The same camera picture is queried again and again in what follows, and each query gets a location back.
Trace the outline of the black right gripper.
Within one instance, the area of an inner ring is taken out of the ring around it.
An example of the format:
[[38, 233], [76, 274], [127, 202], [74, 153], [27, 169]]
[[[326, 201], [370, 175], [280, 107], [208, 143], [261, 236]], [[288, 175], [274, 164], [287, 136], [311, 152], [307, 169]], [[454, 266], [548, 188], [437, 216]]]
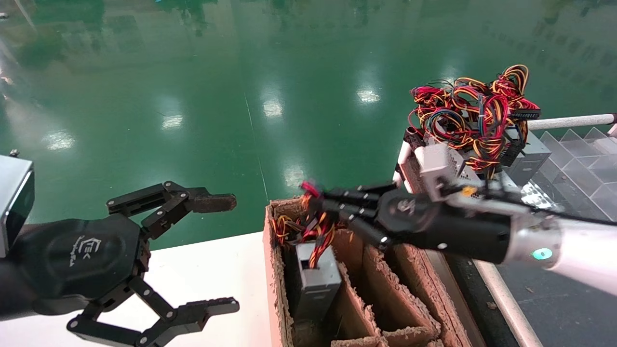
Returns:
[[321, 198], [310, 198], [308, 206], [341, 222], [380, 251], [387, 250], [393, 239], [423, 250], [494, 264], [505, 260], [510, 242], [509, 216], [476, 213], [468, 217], [463, 209], [398, 188], [395, 182], [334, 187], [323, 191]]

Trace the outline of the left gripper finger dusty pad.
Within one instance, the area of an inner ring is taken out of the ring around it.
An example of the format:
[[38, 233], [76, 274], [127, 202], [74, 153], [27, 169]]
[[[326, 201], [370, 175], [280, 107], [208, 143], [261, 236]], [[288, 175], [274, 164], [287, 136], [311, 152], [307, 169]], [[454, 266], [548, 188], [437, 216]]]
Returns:
[[152, 211], [142, 220], [141, 230], [146, 238], [155, 240], [188, 213], [226, 212], [236, 205], [234, 194], [212, 195], [205, 187], [183, 187], [167, 181], [112, 198], [107, 209], [110, 214], [125, 217]]

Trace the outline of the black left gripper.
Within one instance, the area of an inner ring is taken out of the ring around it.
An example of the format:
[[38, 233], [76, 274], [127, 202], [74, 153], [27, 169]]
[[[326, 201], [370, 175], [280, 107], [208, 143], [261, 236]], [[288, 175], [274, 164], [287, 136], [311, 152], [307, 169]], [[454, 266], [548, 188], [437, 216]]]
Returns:
[[[173, 308], [141, 277], [148, 270], [148, 241], [121, 214], [29, 224], [13, 245], [13, 316], [57, 316], [84, 311], [67, 329], [82, 340], [111, 347], [164, 347], [181, 334], [202, 332], [212, 316], [240, 310], [234, 298]], [[98, 321], [132, 294], [158, 321], [140, 332]]]

